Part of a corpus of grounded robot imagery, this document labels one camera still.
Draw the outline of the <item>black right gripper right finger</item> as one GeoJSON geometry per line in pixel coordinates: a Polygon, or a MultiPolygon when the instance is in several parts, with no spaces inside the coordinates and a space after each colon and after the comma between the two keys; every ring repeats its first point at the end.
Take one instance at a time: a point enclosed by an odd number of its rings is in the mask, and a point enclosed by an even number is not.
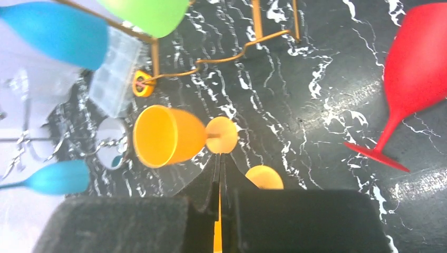
{"type": "Polygon", "coordinates": [[[370,198],[354,190],[259,189],[219,157],[224,252],[390,252],[370,198]]]}

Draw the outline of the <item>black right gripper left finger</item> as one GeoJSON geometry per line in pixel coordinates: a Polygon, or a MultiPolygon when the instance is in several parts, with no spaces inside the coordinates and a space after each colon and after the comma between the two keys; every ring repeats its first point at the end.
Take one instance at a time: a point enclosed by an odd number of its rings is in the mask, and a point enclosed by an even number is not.
{"type": "Polygon", "coordinates": [[[34,252],[212,252],[220,155],[172,197],[77,197],[53,212],[34,252]]]}

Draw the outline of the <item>blue plastic goblet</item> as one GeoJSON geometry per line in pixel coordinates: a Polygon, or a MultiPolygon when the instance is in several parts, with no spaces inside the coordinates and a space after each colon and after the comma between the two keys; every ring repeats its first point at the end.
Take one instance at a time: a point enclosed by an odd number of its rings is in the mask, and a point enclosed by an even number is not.
{"type": "Polygon", "coordinates": [[[1,7],[1,19],[45,55],[95,71],[109,48],[109,25],[97,16],[54,2],[1,7]]]}
{"type": "Polygon", "coordinates": [[[71,160],[47,165],[26,180],[1,185],[1,189],[25,187],[41,194],[59,196],[84,192],[89,182],[89,168],[85,161],[71,160]]]}

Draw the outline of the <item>chrome spiral glass rack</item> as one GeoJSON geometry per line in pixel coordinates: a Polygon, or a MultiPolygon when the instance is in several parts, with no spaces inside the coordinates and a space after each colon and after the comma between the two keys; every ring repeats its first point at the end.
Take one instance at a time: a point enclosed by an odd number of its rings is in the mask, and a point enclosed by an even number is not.
{"type": "Polygon", "coordinates": [[[57,152],[64,143],[68,143],[71,147],[73,147],[83,159],[87,157],[96,157],[101,164],[109,170],[117,170],[122,168],[126,163],[129,163],[132,151],[132,133],[130,131],[130,127],[126,124],[123,118],[105,118],[96,129],[95,136],[91,138],[71,138],[69,125],[67,123],[62,123],[64,128],[61,130],[60,137],[33,138],[30,136],[29,132],[31,99],[29,98],[28,90],[19,91],[19,94],[22,96],[21,99],[23,100],[25,108],[23,131],[18,138],[1,138],[1,142],[15,142],[18,148],[18,154],[12,159],[4,174],[1,175],[1,180],[8,177],[13,169],[19,167],[19,164],[21,163],[21,156],[26,150],[30,152],[34,160],[46,162],[56,156],[57,152]],[[73,140],[80,141],[84,139],[91,139],[96,143],[96,147],[92,152],[83,151],[73,143],[73,140]],[[47,158],[40,157],[32,145],[33,141],[54,140],[57,140],[58,143],[52,151],[52,154],[47,158]]]}

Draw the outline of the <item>blue plastic goblet back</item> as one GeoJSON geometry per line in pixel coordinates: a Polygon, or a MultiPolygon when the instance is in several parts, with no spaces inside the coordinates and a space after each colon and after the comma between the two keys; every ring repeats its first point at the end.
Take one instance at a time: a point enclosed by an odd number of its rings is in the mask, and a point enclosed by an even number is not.
{"type": "Polygon", "coordinates": [[[109,48],[109,25],[97,16],[54,2],[1,7],[1,19],[45,55],[95,71],[109,48]]]}

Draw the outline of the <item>green plastic goblet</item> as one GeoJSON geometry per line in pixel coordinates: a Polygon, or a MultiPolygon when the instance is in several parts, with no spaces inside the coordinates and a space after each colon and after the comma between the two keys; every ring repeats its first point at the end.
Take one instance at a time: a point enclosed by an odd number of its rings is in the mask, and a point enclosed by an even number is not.
{"type": "Polygon", "coordinates": [[[106,0],[99,3],[154,38],[172,33],[190,6],[189,0],[106,0]]]}

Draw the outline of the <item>red plastic goblet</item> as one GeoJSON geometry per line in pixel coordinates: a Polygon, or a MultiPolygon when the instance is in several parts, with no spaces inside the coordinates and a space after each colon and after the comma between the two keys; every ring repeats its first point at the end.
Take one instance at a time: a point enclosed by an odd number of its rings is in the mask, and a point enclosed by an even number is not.
{"type": "Polygon", "coordinates": [[[446,3],[429,3],[409,10],[384,65],[384,92],[389,119],[377,145],[368,149],[345,145],[375,161],[408,172],[382,153],[399,123],[446,98],[446,3]]]}

